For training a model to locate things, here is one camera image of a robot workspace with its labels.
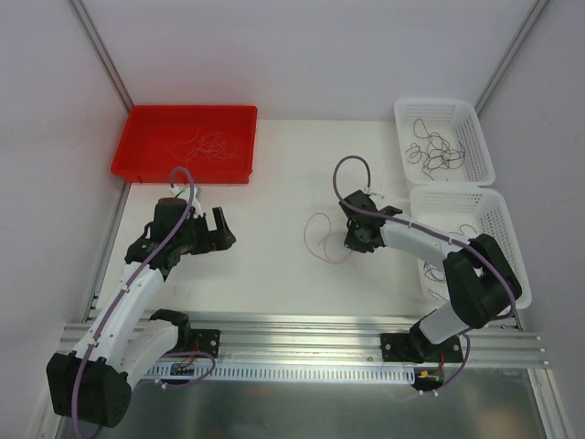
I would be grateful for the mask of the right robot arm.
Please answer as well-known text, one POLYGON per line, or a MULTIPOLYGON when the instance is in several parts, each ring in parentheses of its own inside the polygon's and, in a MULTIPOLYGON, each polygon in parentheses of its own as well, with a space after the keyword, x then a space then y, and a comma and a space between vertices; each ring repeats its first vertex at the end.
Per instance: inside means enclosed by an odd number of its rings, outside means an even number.
POLYGON ((347 248, 361 253, 378 248, 403 251, 444 275, 447 303, 407 333, 387 334, 391 356, 421 364, 434 359, 455 337, 516 311, 522 287, 492 236, 455 239, 415 222, 401 209, 378 209, 361 190, 340 199, 339 205, 346 215, 347 248))

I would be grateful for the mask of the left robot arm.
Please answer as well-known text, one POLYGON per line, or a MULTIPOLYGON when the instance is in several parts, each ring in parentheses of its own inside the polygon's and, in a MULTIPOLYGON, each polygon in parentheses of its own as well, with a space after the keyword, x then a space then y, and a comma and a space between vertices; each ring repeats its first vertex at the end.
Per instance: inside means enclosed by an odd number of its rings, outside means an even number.
POLYGON ((131 335, 182 257, 226 251, 235 244, 222 208, 214 207, 212 215, 215 229, 184 199, 157 201, 153 219, 125 254, 116 293, 74 348, 54 354, 47 364, 55 414, 113 428, 145 372, 167 353, 182 356, 190 350, 190 320, 183 312, 159 309, 144 334, 131 335))

